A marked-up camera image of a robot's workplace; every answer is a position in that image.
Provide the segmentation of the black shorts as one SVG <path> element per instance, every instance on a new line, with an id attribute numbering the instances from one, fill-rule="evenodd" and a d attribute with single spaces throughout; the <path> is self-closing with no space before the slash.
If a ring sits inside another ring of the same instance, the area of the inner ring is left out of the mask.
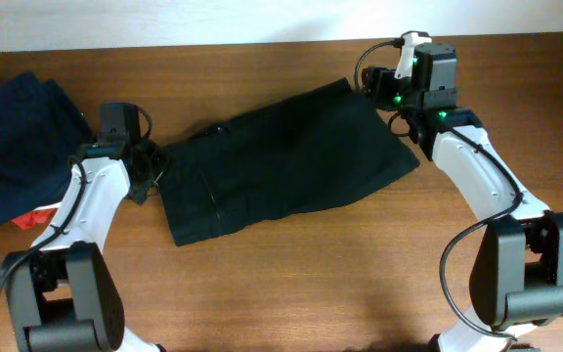
<path id="1" fill-rule="evenodd" d="M 178 246 L 341 207 L 419 161 L 342 78 L 167 145 L 159 190 Z"/>

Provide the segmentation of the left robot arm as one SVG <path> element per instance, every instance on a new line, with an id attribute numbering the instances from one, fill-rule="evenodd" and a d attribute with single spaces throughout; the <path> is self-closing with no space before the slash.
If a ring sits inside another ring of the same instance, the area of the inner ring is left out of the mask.
<path id="1" fill-rule="evenodd" d="M 144 203 L 167 158 L 143 130 L 150 115 L 131 103 L 100 108 L 102 129 L 69 162 L 71 178 L 52 223 L 25 251 L 2 263 L 7 301 L 21 351 L 159 351 L 129 330 L 103 256 L 108 232 L 126 199 Z"/>

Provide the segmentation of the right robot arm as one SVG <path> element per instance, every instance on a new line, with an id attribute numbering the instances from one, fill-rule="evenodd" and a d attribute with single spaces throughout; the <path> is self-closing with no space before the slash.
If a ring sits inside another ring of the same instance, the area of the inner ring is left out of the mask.
<path id="1" fill-rule="evenodd" d="M 446 245 L 439 280 L 457 317 L 432 337 L 432 351 L 521 351 L 519 338 L 563 317 L 563 212 L 552 211 L 517 179 L 481 120 L 457 104 L 456 51 L 423 32 L 386 41 L 400 51 L 395 68 L 354 68 L 357 93 L 400 117 L 406 137 L 455 184 L 477 218 Z M 468 235 L 484 233 L 469 277 L 471 306 L 460 310 L 447 261 Z"/>

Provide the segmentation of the navy blue folded garment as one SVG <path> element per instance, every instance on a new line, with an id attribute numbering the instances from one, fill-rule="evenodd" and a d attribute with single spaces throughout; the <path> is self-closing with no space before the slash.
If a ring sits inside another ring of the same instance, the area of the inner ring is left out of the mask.
<path id="1" fill-rule="evenodd" d="M 71 178 L 68 158 L 92 138 L 55 80 L 26 71 L 0 86 L 0 225 L 60 201 Z"/>

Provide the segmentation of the red cloth piece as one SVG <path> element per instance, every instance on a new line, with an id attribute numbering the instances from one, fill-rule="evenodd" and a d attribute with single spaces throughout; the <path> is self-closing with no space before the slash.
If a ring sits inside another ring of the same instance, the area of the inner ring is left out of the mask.
<path id="1" fill-rule="evenodd" d="M 22 230 L 28 230 L 38 224 L 46 223 L 56 212 L 56 208 L 32 210 L 12 220 Z"/>

